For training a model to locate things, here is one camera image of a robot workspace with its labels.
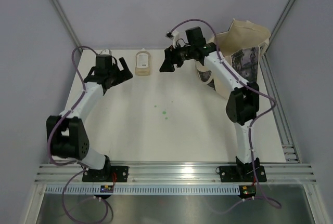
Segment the amber liquid bottle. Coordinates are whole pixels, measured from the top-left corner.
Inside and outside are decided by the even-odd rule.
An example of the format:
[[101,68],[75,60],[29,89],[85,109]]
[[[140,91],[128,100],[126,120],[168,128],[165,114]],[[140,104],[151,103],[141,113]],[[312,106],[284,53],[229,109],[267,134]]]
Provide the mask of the amber liquid bottle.
[[151,74],[151,54],[142,49],[135,55],[135,58],[135,74],[137,76],[149,76]]

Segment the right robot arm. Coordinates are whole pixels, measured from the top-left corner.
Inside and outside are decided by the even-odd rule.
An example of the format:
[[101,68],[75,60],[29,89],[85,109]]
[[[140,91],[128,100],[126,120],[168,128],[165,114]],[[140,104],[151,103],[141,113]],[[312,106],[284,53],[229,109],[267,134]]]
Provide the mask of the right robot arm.
[[222,53],[213,42],[207,43],[200,27],[186,30],[188,43],[181,46],[177,43],[179,33],[168,32],[166,37],[172,45],[164,51],[164,61],[160,72],[174,72],[187,60],[195,60],[204,65],[229,92],[226,114],[234,123],[237,138],[236,176],[247,181],[254,175],[256,158],[252,144],[251,122],[259,111],[259,86],[250,83],[239,75],[223,58]]

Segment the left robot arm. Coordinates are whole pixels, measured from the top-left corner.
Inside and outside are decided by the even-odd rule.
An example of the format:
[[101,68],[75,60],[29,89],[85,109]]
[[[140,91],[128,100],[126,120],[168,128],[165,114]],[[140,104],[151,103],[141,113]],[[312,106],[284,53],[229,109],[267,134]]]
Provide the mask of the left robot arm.
[[111,87],[133,78],[123,57],[97,55],[86,78],[81,79],[83,90],[76,102],[57,116],[49,116],[46,121],[47,152],[50,161],[58,166],[81,163],[94,169],[99,181],[111,178],[112,169],[106,165],[107,156],[90,146],[84,123],[95,104]]

